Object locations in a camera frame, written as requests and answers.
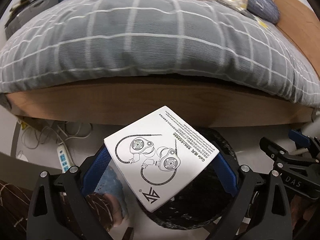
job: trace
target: wooden headboard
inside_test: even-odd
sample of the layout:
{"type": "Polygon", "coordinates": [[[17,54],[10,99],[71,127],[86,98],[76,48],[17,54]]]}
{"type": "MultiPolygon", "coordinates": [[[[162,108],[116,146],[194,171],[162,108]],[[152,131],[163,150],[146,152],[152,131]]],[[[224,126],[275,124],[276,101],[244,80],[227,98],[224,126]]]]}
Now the wooden headboard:
{"type": "Polygon", "coordinates": [[[305,55],[320,77],[320,22],[298,0],[276,0],[280,11],[278,29],[305,55]]]}

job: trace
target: wooden footboard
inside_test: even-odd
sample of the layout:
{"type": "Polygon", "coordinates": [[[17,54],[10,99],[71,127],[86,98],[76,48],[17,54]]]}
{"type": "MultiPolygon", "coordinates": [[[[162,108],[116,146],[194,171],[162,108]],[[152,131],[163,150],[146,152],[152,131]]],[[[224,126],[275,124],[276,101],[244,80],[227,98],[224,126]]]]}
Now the wooden footboard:
{"type": "Polygon", "coordinates": [[[191,125],[204,127],[311,120],[312,108],[210,80],[168,76],[103,78],[11,93],[7,99],[15,115],[114,125],[128,125],[164,105],[191,125]]]}

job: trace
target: kz logo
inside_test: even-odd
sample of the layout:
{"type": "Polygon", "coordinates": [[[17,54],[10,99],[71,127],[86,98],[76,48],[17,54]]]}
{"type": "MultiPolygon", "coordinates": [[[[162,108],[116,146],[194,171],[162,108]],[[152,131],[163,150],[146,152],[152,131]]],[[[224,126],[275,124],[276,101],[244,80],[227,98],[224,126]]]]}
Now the kz logo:
{"type": "Polygon", "coordinates": [[[144,192],[142,192],[142,194],[149,202],[151,201],[151,204],[160,198],[159,195],[154,191],[154,189],[152,189],[152,187],[150,187],[149,194],[144,192]]]}

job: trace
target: wooden bed frame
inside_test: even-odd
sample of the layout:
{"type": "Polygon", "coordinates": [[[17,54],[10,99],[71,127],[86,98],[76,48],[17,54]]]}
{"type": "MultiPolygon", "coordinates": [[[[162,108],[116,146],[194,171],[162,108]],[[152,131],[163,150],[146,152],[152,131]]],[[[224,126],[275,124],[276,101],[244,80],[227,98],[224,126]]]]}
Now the wooden bed frame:
{"type": "MultiPolygon", "coordinates": [[[[276,0],[277,27],[320,74],[320,22],[298,0],[276,0]]],[[[236,127],[311,121],[313,109],[262,91],[216,79],[153,76],[115,77],[6,95],[11,113],[29,117],[128,125],[167,105],[186,122],[205,127],[236,127]]]]}

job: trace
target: earphone illustration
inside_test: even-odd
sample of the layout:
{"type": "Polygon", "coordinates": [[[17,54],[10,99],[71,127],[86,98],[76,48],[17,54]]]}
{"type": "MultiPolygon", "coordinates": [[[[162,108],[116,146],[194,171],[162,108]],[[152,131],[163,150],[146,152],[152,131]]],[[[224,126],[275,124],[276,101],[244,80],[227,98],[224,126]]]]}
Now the earphone illustration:
{"type": "Polygon", "coordinates": [[[155,185],[155,186],[164,185],[173,179],[173,177],[176,175],[177,168],[181,164],[181,160],[177,154],[177,141],[175,141],[175,149],[161,146],[157,150],[155,150],[154,143],[152,141],[146,140],[142,136],[161,136],[161,134],[135,134],[135,135],[129,135],[122,138],[117,143],[115,148],[116,157],[122,163],[135,163],[140,160],[140,155],[143,154],[148,159],[146,159],[141,166],[141,170],[140,170],[141,177],[151,185],[155,185]],[[120,159],[118,155],[117,148],[123,140],[130,137],[135,137],[135,139],[130,143],[130,150],[129,150],[130,153],[133,154],[133,158],[129,159],[129,161],[123,161],[122,159],[120,159]],[[150,159],[155,154],[157,154],[157,157],[159,157],[158,161],[155,161],[154,159],[150,159]],[[154,183],[149,181],[143,175],[143,170],[147,168],[148,165],[154,165],[154,164],[155,166],[158,166],[161,171],[173,171],[172,176],[168,180],[162,183],[154,183]]]}

